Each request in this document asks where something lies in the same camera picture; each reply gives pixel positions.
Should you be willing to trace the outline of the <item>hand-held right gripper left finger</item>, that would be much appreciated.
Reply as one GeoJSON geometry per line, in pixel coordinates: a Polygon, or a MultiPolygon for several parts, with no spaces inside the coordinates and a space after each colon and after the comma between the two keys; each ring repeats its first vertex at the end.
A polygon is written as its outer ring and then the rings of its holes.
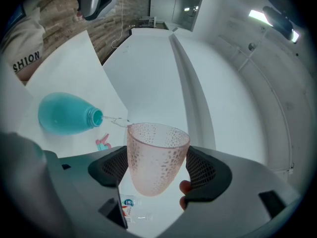
{"type": "Polygon", "coordinates": [[[103,186],[88,172],[89,165],[123,147],[59,158],[45,151],[54,188],[71,219],[75,238],[129,238],[119,200],[118,184],[103,186]]]}

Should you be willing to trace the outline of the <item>person's right leg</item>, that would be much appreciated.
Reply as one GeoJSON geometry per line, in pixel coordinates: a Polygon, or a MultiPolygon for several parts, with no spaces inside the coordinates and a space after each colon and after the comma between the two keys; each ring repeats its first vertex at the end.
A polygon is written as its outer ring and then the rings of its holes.
{"type": "Polygon", "coordinates": [[[32,62],[31,64],[23,67],[21,70],[19,70],[16,73],[16,76],[21,80],[21,81],[29,81],[31,76],[34,74],[34,72],[37,70],[37,68],[40,66],[42,63],[42,58],[39,58],[38,60],[32,62]]]}

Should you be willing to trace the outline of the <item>person's right hand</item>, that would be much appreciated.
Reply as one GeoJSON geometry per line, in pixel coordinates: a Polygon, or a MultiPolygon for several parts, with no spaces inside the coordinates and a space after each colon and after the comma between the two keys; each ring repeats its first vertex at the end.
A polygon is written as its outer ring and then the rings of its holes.
{"type": "Polygon", "coordinates": [[[184,194],[180,200],[179,200],[179,204],[180,207],[185,210],[186,209],[186,203],[185,203],[185,195],[191,191],[191,183],[188,180],[183,180],[180,184],[179,184],[179,189],[180,191],[184,194]]]}

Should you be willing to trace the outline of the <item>pink teal spray nozzle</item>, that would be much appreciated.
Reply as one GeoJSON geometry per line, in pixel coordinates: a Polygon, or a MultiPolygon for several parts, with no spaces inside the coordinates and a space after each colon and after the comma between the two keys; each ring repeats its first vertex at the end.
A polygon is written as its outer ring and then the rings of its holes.
{"type": "Polygon", "coordinates": [[[106,133],[102,139],[96,140],[96,146],[99,151],[111,149],[111,145],[107,142],[109,134],[106,133]]]}

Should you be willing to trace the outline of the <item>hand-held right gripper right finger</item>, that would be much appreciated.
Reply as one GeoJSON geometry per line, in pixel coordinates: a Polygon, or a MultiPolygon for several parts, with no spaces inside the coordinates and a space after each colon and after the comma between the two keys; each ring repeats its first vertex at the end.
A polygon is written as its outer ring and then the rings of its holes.
{"type": "Polygon", "coordinates": [[[190,147],[186,169],[185,211],[158,238],[267,238],[301,201],[291,185],[249,159],[190,147]]]}

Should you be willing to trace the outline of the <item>black screen device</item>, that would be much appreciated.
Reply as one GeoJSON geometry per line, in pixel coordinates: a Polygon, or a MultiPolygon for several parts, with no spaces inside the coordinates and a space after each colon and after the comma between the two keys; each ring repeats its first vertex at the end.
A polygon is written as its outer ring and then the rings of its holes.
{"type": "Polygon", "coordinates": [[[25,16],[26,16],[26,13],[24,10],[24,6],[22,4],[19,4],[16,10],[14,11],[13,15],[8,20],[6,27],[11,28],[14,24],[16,24],[19,20],[21,20],[25,16]]]}

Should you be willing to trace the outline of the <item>pink textured cup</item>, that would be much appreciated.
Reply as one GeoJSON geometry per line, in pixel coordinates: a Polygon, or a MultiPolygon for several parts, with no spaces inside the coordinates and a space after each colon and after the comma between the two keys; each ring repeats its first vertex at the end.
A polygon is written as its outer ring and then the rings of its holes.
{"type": "Polygon", "coordinates": [[[127,160],[131,179],[143,196],[163,193],[178,174],[190,137],[177,128],[157,123],[127,127],[127,160]]]}

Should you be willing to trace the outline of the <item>beige printed shorts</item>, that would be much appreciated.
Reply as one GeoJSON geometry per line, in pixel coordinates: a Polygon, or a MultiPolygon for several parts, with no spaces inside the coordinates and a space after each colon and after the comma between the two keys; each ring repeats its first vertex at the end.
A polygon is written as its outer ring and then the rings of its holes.
{"type": "Polygon", "coordinates": [[[37,7],[4,36],[0,44],[1,55],[15,73],[42,57],[44,33],[40,24],[40,8],[37,7]]]}

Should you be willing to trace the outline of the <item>teal bottle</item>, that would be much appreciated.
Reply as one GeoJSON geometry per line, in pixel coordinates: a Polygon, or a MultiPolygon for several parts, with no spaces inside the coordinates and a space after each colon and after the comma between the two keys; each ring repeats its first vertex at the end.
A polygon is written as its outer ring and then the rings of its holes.
{"type": "Polygon", "coordinates": [[[99,127],[103,112],[75,95],[46,95],[39,104],[38,120],[44,130],[57,135],[75,135],[99,127]]]}

